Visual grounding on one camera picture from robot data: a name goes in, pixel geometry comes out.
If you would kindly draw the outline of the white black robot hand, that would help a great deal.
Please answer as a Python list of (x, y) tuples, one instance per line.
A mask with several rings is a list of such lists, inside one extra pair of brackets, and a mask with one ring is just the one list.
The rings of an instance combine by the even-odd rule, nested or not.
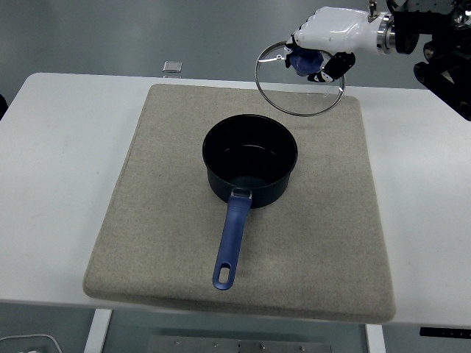
[(286, 41), (285, 65), (311, 82), (334, 82), (354, 65), (358, 50), (388, 54), (395, 48), (393, 17), (369, 10), (318, 9)]

